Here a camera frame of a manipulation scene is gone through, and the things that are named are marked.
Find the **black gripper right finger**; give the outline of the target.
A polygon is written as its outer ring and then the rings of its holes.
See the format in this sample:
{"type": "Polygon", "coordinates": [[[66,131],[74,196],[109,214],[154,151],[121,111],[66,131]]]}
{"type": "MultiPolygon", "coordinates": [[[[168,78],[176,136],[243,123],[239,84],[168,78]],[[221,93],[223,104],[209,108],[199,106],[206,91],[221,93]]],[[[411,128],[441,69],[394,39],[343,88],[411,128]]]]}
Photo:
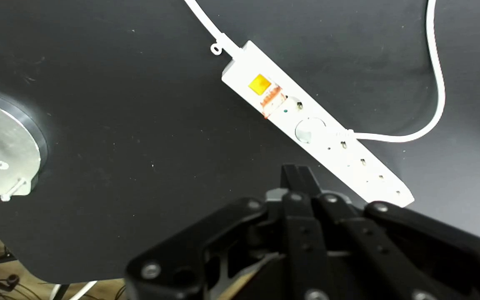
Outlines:
{"type": "Polygon", "coordinates": [[[279,181],[288,261],[328,300],[480,300],[480,236],[376,199],[324,191],[306,166],[279,181]]]}

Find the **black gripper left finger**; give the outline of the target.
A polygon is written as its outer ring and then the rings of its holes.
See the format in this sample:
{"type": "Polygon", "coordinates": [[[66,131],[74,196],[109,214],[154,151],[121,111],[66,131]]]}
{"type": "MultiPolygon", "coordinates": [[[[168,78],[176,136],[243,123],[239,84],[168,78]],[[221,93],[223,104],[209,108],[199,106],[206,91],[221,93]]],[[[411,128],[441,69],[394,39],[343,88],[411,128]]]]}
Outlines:
{"type": "Polygon", "coordinates": [[[239,198],[133,256],[128,300],[284,300],[281,204],[239,198]]]}

